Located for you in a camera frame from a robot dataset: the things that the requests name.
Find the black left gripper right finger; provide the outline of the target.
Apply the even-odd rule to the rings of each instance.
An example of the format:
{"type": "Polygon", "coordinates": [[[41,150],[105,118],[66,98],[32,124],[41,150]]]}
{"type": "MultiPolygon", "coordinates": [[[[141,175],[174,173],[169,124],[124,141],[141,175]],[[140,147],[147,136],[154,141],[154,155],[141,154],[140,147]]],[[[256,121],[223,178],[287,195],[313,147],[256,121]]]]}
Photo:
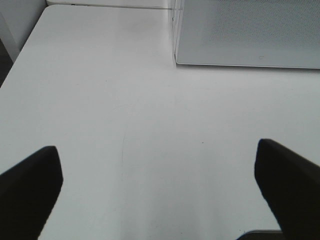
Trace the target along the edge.
{"type": "Polygon", "coordinates": [[[320,238],[320,167],[272,139],[260,139],[254,178],[287,240],[320,238]]]}

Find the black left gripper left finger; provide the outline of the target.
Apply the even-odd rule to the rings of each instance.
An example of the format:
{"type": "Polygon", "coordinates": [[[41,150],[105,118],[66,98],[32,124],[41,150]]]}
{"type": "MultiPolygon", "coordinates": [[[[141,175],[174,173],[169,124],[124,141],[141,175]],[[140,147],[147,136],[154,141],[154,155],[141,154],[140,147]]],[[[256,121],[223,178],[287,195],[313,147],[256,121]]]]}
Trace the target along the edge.
{"type": "Polygon", "coordinates": [[[61,192],[58,150],[45,146],[0,175],[0,238],[39,238],[61,192]]]}

